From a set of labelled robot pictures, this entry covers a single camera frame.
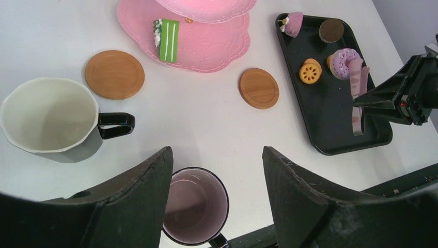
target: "pink donut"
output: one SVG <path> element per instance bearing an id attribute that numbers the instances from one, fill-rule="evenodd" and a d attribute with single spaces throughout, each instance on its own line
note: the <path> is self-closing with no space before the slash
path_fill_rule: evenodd
<path id="1" fill-rule="evenodd" d="M 361 56 L 355 49 L 340 49 L 330 57 L 330 71 L 337 79 L 347 80 L 350 78 L 350 68 L 348 68 L 348 63 L 360 57 Z"/>

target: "chocolate cookie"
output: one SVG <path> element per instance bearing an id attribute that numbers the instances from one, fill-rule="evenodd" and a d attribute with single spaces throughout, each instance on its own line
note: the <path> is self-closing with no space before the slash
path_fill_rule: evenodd
<path id="1" fill-rule="evenodd" d="M 343 36 L 344 26 L 339 19 L 327 19 L 319 27 L 319 37 L 325 43 L 333 43 Z"/>

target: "pink frosting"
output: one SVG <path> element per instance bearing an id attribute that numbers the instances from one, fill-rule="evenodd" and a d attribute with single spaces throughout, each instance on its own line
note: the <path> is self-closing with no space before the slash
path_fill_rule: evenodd
<path id="1" fill-rule="evenodd" d="M 336 51 L 330 59 L 330 70 L 332 74 L 341 80 L 350 78 L 348 63 L 354 59 L 361 58 L 355 49 L 344 48 Z"/>
<path id="2" fill-rule="evenodd" d="M 296 38 L 303 24 L 304 14 L 302 12 L 293 12 L 288 14 L 289 21 L 285 27 L 285 33 Z"/>

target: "pink tiered tray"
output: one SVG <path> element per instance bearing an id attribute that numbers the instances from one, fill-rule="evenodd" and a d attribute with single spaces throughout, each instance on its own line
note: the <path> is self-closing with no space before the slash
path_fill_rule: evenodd
<path id="1" fill-rule="evenodd" d="M 124 30 L 150 57 L 166 65 L 198 72 L 219 71 L 241 57 L 249 48 L 249 14 L 225 23 L 206 24 L 185 21 L 156 0 L 122 0 L 118 7 Z M 177 63 L 162 62 L 154 44 L 153 21 L 180 21 Z"/>
<path id="2" fill-rule="evenodd" d="M 257 0 L 157 0 L 166 9 L 197 22 L 221 23 L 247 13 Z"/>

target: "pink mug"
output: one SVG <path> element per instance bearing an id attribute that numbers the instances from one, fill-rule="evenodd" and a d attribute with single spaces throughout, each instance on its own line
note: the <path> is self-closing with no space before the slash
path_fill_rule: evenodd
<path id="1" fill-rule="evenodd" d="M 182 245 L 209 242 L 214 248 L 231 248 L 221 234 L 228 212 L 228 194 L 219 178 L 203 168 L 184 168 L 172 176 L 163 231 Z"/>

